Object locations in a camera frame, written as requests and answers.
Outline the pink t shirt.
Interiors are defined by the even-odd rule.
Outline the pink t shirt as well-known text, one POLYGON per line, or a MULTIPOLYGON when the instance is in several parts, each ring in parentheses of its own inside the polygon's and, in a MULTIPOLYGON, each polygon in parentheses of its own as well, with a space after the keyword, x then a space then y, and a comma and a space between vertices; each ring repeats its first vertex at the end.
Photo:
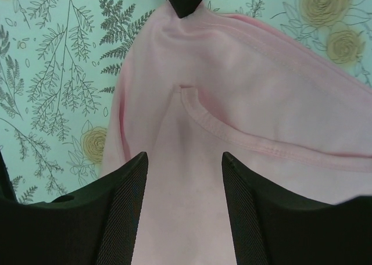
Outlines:
POLYGON ((102 174, 140 152, 133 264, 235 264, 223 153, 310 199, 370 195, 371 89, 256 19, 164 4, 123 62, 102 174))

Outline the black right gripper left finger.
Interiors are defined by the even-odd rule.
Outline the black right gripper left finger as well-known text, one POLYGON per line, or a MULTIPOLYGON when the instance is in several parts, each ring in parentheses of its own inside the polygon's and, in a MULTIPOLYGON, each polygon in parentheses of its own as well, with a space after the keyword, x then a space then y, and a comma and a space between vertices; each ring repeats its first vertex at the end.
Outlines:
POLYGON ((130 264, 148 156, 52 202, 23 205, 1 165, 2 264, 130 264))

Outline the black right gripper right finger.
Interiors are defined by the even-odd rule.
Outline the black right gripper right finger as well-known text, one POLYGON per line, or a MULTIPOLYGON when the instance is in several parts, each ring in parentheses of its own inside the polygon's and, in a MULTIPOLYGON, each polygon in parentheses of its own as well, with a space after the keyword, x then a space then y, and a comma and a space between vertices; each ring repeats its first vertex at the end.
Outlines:
POLYGON ((293 193, 224 152, 238 264, 370 264, 371 197, 330 205, 293 193))

